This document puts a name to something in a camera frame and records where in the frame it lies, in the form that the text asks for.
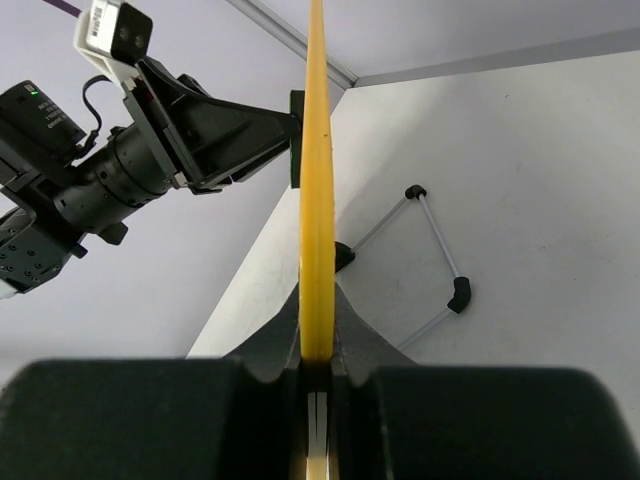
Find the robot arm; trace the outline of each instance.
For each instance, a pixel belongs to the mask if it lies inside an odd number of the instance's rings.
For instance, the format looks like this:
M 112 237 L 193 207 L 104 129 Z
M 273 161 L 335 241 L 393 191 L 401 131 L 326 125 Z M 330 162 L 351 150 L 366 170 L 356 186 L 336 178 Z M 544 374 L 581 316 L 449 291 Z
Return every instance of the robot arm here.
M 151 28 L 135 29 L 150 25 L 148 17 L 118 1 L 96 0 L 92 11 L 96 5 L 118 7 L 102 22 L 112 41 L 92 50 L 103 63 L 93 63 L 122 80 L 133 123 L 112 128 L 107 145 L 74 166 L 87 151 L 79 145 L 86 134 L 44 92 L 25 81 L 0 97 L 0 191 L 17 205 L 0 218 L 0 298 L 51 280 L 72 255 L 82 258 L 87 234 L 120 244 L 123 220 L 171 187 L 221 192 L 288 148 L 299 163 L 304 92 L 291 93 L 298 108 L 289 113 L 214 99 L 146 56 Z M 94 35 L 96 20 L 83 14 L 79 31 Z

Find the black cable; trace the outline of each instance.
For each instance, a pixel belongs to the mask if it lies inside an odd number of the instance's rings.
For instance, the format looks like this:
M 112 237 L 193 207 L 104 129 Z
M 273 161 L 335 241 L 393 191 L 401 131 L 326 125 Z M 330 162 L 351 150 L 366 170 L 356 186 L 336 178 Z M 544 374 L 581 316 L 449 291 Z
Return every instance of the black cable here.
M 87 109 L 91 112 L 91 114 L 95 117 L 96 122 L 98 123 L 98 126 L 95 129 L 91 130 L 91 132 L 89 133 L 89 136 L 87 137 L 87 141 L 84 142 L 84 145 L 78 151 L 76 158 L 84 157 L 87 153 L 91 151 L 93 147 L 96 146 L 96 139 L 98 138 L 98 135 L 100 135 L 100 129 L 102 128 L 102 117 L 100 116 L 98 111 L 93 107 L 93 105 L 89 103 L 89 100 L 87 99 L 87 90 L 89 90 L 89 88 L 92 85 L 95 85 L 98 82 L 110 82 L 110 81 L 111 80 L 109 80 L 104 75 L 96 75 L 95 77 L 87 80 L 87 82 L 82 87 L 82 101 L 84 102 Z
M 71 5 L 69 2 L 66 2 L 65 0 L 44 0 L 44 2 L 53 7 L 59 8 L 63 12 L 68 13 L 69 15 L 72 15 L 76 18 L 80 16 L 81 10 L 78 7 Z

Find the white wall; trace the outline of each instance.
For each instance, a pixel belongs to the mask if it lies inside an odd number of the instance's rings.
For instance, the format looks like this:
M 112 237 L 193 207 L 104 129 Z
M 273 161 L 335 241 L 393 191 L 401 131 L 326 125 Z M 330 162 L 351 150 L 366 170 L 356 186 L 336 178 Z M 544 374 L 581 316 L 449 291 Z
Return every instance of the white wall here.
M 135 3 L 154 20 L 150 54 L 213 96 L 286 111 L 289 90 L 304 87 L 304 62 L 226 2 Z M 0 92 L 29 78 L 89 131 L 95 120 L 80 93 L 97 71 L 71 46 L 74 22 L 40 0 L 3 2 Z M 332 90 L 334 100 L 341 93 Z M 131 122 L 116 88 L 99 84 L 89 97 L 105 133 Z M 0 384 L 34 358 L 186 354 L 288 172 L 282 158 L 221 195 L 172 191 L 126 220 L 121 246 L 88 238 L 83 260 L 72 259 L 29 295 L 0 302 Z M 0 212 L 10 208 L 0 197 Z
M 356 243 L 421 183 L 467 312 L 408 355 L 436 365 L 575 366 L 613 392 L 640 439 L 640 53 L 348 91 L 332 118 L 338 239 Z M 286 192 L 192 349 L 226 353 L 296 282 Z M 451 277 L 411 204 L 339 275 L 398 344 L 439 312 Z

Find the white label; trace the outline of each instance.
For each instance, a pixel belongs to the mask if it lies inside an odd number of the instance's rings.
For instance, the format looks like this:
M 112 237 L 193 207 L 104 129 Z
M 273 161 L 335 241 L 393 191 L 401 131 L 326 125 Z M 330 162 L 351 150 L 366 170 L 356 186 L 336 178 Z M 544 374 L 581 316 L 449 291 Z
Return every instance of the white label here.
M 94 37 L 98 36 L 98 32 L 100 31 L 100 20 L 102 20 L 102 14 L 104 10 L 100 7 L 95 7 L 93 9 L 93 15 L 91 16 L 91 35 Z

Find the yellow plastic strip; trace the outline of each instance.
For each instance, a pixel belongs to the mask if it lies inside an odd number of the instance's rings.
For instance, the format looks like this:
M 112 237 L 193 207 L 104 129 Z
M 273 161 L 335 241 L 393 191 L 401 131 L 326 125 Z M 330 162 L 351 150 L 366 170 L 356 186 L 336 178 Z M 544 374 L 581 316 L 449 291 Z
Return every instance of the yellow plastic strip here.
M 300 172 L 300 350 L 328 363 L 335 323 L 333 159 L 322 0 L 311 0 Z

